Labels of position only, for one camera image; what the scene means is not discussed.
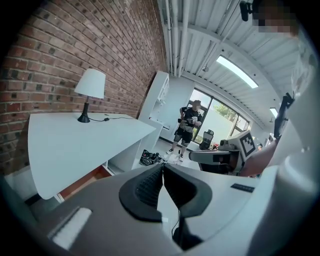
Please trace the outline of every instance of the table lamp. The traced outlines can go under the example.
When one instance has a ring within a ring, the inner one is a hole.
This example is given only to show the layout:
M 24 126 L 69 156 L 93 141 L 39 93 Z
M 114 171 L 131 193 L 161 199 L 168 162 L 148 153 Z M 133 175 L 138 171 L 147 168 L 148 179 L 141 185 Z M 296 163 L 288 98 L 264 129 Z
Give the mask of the table lamp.
M 105 98 L 105 82 L 106 75 L 98 70 L 88 68 L 80 81 L 76 85 L 74 92 L 82 95 L 86 95 L 86 102 L 84 103 L 83 111 L 78 121 L 81 123 L 89 123 L 88 117 L 89 109 L 89 97 L 96 97 L 100 99 Z

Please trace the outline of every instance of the white ceiling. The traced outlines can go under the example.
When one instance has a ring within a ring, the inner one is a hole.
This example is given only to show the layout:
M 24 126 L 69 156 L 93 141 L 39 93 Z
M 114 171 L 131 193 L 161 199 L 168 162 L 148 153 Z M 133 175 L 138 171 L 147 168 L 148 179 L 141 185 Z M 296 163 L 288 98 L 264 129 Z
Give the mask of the white ceiling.
M 184 2 L 177 2 L 179 65 Z M 170 0 L 169 6 L 172 26 Z M 159 8 L 163 16 L 166 51 L 169 53 L 165 0 L 159 0 Z M 252 89 L 232 71 L 217 63 L 219 55 L 245 71 L 258 84 L 258 88 Z M 274 123 L 269 122 L 271 118 L 274 120 L 270 108 L 278 110 L 285 93 L 292 95 L 291 73 L 297 56 L 298 44 L 295 40 L 279 34 L 258 32 L 257 27 L 252 26 L 251 15 L 249 21 L 242 21 L 239 0 L 190 1 L 182 76 L 201 81 L 214 91 L 224 93 L 265 130 L 272 131 L 274 127 Z M 206 66 L 208 72 L 202 71 Z

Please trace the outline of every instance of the fluorescent light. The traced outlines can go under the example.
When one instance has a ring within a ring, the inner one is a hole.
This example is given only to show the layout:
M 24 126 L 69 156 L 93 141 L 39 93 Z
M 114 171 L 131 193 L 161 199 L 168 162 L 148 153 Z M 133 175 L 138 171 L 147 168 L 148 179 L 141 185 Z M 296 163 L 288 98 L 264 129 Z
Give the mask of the fluorescent light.
M 239 67 L 235 64 L 227 60 L 226 58 L 222 57 L 221 55 L 216 60 L 220 64 L 224 65 L 227 69 L 231 70 L 235 73 L 238 77 L 240 77 L 243 81 L 245 81 L 251 88 L 257 88 L 258 85 L 255 81 L 253 81 L 250 76 L 248 76 L 245 72 L 243 72 Z
M 277 118 L 278 112 L 276 111 L 276 109 L 274 107 L 270 108 L 270 111 L 272 112 L 272 114 L 274 115 L 275 118 Z

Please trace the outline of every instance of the red brick wall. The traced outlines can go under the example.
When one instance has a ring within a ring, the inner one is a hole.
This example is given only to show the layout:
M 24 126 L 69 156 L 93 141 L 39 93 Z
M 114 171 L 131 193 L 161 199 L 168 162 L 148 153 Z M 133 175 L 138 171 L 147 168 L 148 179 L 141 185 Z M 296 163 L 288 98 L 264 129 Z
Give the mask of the red brick wall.
M 82 110 L 74 88 L 88 68 L 106 74 L 105 97 L 92 98 L 89 111 L 136 117 L 166 70 L 157 0 L 51 0 L 34 12 L 1 68 L 2 173 L 29 165 L 31 113 Z

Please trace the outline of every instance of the tree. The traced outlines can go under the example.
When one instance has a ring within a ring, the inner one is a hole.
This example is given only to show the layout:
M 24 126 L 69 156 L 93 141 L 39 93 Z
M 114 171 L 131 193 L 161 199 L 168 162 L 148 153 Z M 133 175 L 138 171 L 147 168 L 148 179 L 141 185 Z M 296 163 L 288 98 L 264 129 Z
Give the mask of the tree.
M 220 104 L 219 106 L 213 106 L 214 111 L 223 116 L 224 118 L 228 119 L 231 122 L 234 122 L 237 118 L 237 113 L 231 110 L 229 107 Z

